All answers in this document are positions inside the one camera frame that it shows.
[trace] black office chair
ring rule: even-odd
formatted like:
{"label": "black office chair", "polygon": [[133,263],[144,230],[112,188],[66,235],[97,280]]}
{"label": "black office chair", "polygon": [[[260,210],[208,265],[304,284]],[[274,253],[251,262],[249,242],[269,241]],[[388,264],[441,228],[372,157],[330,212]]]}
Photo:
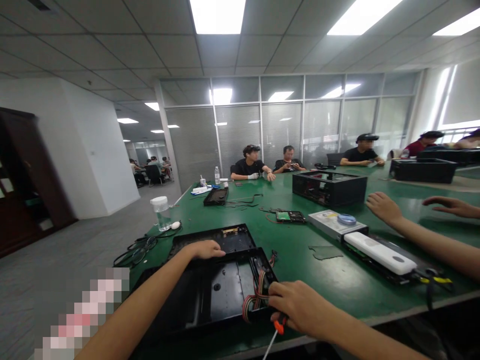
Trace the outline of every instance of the black office chair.
{"label": "black office chair", "polygon": [[344,157],[344,153],[330,153],[326,155],[326,158],[328,159],[328,165],[335,165],[335,166],[340,166],[340,160]]}

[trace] person sitting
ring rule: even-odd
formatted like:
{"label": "person sitting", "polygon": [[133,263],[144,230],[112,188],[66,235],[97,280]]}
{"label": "person sitting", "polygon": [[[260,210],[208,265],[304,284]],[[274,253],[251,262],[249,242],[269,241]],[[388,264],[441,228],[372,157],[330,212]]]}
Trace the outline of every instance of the person sitting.
{"label": "person sitting", "polygon": [[435,141],[437,141],[437,139],[443,138],[444,135],[445,134],[441,131],[427,131],[420,135],[417,141],[409,144],[405,148],[405,150],[408,150],[408,155],[410,157],[416,157],[418,153],[422,152],[426,148],[437,146],[437,144],[435,144]]}
{"label": "person sitting", "polygon": [[475,149],[480,146],[480,128],[471,132],[470,135],[460,139],[455,145],[454,149]]}
{"label": "person sitting", "polygon": [[254,180],[258,179],[260,173],[266,172],[268,181],[275,180],[272,169],[259,160],[260,146],[247,145],[243,149],[243,159],[238,160],[232,167],[232,180]]}
{"label": "person sitting", "polygon": [[364,133],[357,137],[356,143],[358,146],[345,151],[340,160],[340,165],[368,166],[373,161],[376,161],[378,166],[385,165],[385,161],[372,149],[374,141],[378,139],[377,135],[371,133]]}
{"label": "person sitting", "polygon": [[295,148],[292,145],[287,145],[283,148],[283,159],[277,160],[273,168],[274,174],[289,173],[292,171],[307,170],[302,162],[293,158]]}

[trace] green table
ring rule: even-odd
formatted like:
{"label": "green table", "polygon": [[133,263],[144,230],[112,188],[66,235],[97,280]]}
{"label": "green table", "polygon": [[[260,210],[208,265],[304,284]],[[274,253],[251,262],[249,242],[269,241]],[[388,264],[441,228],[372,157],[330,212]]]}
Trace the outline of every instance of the green table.
{"label": "green table", "polygon": [[[453,215],[432,211],[422,206],[423,199],[434,196],[456,197],[471,204],[480,205],[480,194],[454,192],[384,180],[388,176],[390,163],[384,168],[339,167],[337,173],[368,176],[367,194],[381,191],[389,195],[402,209],[403,215],[435,232],[455,238],[464,243],[480,247],[480,221],[458,218]],[[230,183],[228,200],[263,194],[257,198],[259,206],[302,211],[305,216],[326,208],[292,193],[292,174],[277,175],[272,183],[265,179],[242,181],[242,187]],[[421,284],[393,285],[366,267],[351,254],[344,251],[343,257],[317,260],[309,246],[320,245],[325,240],[334,246],[340,245],[321,231],[308,225],[276,224],[265,218],[265,212],[257,207],[224,208],[203,206],[203,198],[196,198],[186,191],[170,210],[172,219],[181,220],[180,234],[189,234],[209,229],[246,223],[258,247],[266,254],[272,249],[278,252],[274,272],[280,281],[302,280],[328,301],[370,326],[425,312],[426,288]],[[377,219],[364,204],[355,204],[336,209],[338,212],[355,216],[367,224],[370,231],[382,236],[437,264],[418,247],[408,243],[392,229]],[[158,232],[152,228],[149,232]],[[143,270],[158,266],[165,261],[172,244],[171,238],[162,240],[141,263],[130,272],[130,287],[133,287]],[[438,291],[434,306],[443,307],[480,296],[480,286],[446,265],[443,268],[455,284],[455,293]],[[232,359],[263,355],[274,332],[268,322],[248,325],[238,324],[221,332],[206,333],[202,338],[186,338],[176,342],[160,342],[157,348],[137,351],[134,359],[158,358],[159,352],[165,359],[195,358]],[[314,341],[293,330],[277,337],[272,351],[279,351]]]}

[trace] ceiling light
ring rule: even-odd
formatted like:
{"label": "ceiling light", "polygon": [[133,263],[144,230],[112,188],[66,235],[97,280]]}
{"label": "ceiling light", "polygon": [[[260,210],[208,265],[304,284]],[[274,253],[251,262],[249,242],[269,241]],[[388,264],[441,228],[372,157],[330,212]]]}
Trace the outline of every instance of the ceiling light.
{"label": "ceiling light", "polygon": [[452,22],[433,36],[460,36],[480,26],[480,8]]}
{"label": "ceiling light", "polygon": [[136,120],[133,120],[131,118],[128,118],[128,117],[124,117],[124,118],[121,118],[121,119],[117,119],[119,123],[122,123],[122,124],[134,124],[134,123],[138,123],[138,121]]}
{"label": "ceiling light", "polygon": [[[212,90],[208,90],[208,97],[210,98],[210,104],[212,101]],[[232,89],[231,88],[218,88],[213,89],[213,98],[215,99],[215,105],[227,105],[230,104],[232,99]]]}
{"label": "ceiling light", "polygon": [[152,108],[155,111],[160,111],[158,102],[146,102],[145,105],[147,105],[149,108]]}
{"label": "ceiling light", "polygon": [[292,95],[294,92],[293,91],[278,91],[274,92],[272,96],[268,99],[270,102],[275,102],[275,101],[283,101],[286,100],[290,95]]}
{"label": "ceiling light", "polygon": [[[350,90],[358,88],[360,84],[346,84],[345,85],[345,94],[348,93]],[[342,96],[342,87],[339,86],[335,90],[330,91],[329,93],[323,95],[320,99],[334,99]]]}
{"label": "ceiling light", "polygon": [[327,35],[362,35],[402,0],[356,0]]}
{"label": "ceiling light", "polygon": [[245,0],[190,0],[197,34],[240,34]]}

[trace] plastic bottle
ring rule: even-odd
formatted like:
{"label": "plastic bottle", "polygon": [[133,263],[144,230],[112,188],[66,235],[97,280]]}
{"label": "plastic bottle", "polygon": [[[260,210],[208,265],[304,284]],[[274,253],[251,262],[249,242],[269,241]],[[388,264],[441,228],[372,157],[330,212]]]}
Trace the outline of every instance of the plastic bottle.
{"label": "plastic bottle", "polygon": [[218,166],[215,166],[215,185],[220,184],[220,170]]}
{"label": "plastic bottle", "polygon": [[166,196],[159,196],[150,200],[153,206],[153,211],[156,213],[158,219],[158,230],[161,232],[167,231],[172,226],[170,219],[169,201]]}

